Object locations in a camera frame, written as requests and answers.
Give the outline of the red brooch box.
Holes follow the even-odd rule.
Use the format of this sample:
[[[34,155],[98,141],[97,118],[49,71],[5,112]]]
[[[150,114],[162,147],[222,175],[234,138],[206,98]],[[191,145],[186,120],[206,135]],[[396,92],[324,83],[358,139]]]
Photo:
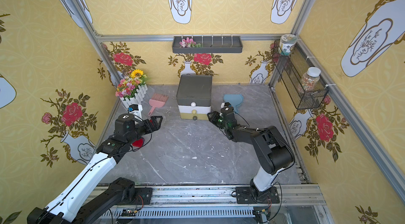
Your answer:
[[[144,145],[144,138],[140,138],[139,140],[136,140],[135,142],[132,143],[132,146],[134,148],[141,148]]]

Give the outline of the grey top drawer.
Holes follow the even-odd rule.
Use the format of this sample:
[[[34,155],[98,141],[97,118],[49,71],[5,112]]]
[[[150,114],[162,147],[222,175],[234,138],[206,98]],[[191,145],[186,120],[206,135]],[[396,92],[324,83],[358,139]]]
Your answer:
[[[179,106],[191,106],[192,103],[196,105],[196,107],[210,107],[211,106],[211,98],[208,99],[201,99],[201,98],[177,98],[177,103]]]

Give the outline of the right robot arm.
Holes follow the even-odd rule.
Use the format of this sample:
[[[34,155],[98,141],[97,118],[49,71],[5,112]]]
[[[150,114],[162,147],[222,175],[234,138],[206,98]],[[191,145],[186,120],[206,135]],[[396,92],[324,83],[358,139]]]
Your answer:
[[[207,117],[229,140],[254,147],[260,164],[251,182],[254,193],[268,191],[274,186],[277,176],[294,165],[294,152],[276,127],[259,129],[240,125],[235,119],[232,108],[222,108],[221,112],[210,112]]]

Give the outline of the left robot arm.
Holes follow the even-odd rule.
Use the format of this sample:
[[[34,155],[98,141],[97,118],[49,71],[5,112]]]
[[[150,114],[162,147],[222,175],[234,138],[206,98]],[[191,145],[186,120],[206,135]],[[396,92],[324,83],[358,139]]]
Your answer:
[[[115,121],[115,130],[96,150],[83,171],[45,208],[34,208],[27,217],[29,224],[91,224],[117,204],[139,199],[135,183],[118,178],[106,191],[86,203],[86,199],[105,175],[133,151],[133,143],[161,128],[162,116],[140,120],[130,113]]]

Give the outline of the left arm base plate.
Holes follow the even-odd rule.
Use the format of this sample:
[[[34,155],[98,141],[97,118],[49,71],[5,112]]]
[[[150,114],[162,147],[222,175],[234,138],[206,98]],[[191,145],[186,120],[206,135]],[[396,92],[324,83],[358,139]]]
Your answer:
[[[128,202],[128,205],[135,205],[137,207],[150,205],[153,189],[151,187],[135,188],[135,195]]]

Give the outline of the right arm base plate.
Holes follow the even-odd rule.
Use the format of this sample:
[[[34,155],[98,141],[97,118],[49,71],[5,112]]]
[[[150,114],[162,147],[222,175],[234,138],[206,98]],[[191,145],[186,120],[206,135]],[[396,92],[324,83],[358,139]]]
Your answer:
[[[279,204],[280,198],[276,187],[260,192],[254,187],[236,187],[235,197],[238,204]]]

